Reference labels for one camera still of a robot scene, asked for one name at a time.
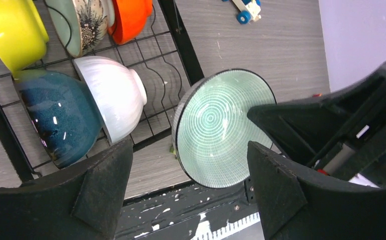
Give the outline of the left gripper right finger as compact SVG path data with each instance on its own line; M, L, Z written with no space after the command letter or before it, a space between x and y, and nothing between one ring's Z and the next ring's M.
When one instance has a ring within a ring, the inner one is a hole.
M255 141L247 160L265 239L386 240L386 188L324 175Z

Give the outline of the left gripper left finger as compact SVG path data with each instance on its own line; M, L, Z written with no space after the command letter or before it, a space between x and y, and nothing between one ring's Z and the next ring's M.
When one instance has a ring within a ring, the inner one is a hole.
M0 240L112 240L132 163L126 139L17 188L0 187Z

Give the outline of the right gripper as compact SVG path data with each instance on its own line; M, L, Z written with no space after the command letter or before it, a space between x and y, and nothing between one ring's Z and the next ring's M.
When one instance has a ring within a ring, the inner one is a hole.
M247 116L292 161L386 187L386 61L339 91L257 105Z

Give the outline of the pale green ringed bowl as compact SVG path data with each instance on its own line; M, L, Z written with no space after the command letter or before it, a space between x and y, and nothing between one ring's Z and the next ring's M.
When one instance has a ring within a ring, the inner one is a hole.
M248 178L248 143L270 148L273 142L247 113L267 104L276 104L272 89L246 69L223 70L192 85L178 103L172 124L172 146L186 175L214 189Z

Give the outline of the white ribbed bowl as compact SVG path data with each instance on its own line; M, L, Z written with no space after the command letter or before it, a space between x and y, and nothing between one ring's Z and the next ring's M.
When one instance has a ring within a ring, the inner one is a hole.
M114 144L127 137L139 123L147 103L137 72L103 56L84 56L73 63L96 102L109 142Z

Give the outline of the yellow green bowl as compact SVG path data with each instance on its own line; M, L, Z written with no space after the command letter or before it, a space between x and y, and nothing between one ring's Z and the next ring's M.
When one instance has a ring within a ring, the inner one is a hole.
M0 59L10 72L42 59L49 35L32 0L0 0Z

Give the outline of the toy brick car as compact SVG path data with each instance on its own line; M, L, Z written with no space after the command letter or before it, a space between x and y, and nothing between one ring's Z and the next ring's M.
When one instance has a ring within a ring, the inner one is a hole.
M241 25L255 22L261 19L260 0L232 0L239 10L236 18Z

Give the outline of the floral pale green bowl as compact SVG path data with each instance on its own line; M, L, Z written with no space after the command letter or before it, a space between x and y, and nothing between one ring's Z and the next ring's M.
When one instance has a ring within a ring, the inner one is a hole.
M74 58L91 51L115 22L111 0L46 0L45 4L63 47Z

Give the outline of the orange bowl lower shelf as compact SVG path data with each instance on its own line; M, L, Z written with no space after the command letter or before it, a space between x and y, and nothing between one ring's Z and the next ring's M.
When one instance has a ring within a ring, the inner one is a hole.
M139 35L152 14L152 0L113 0L115 22L108 28L109 35L123 45Z

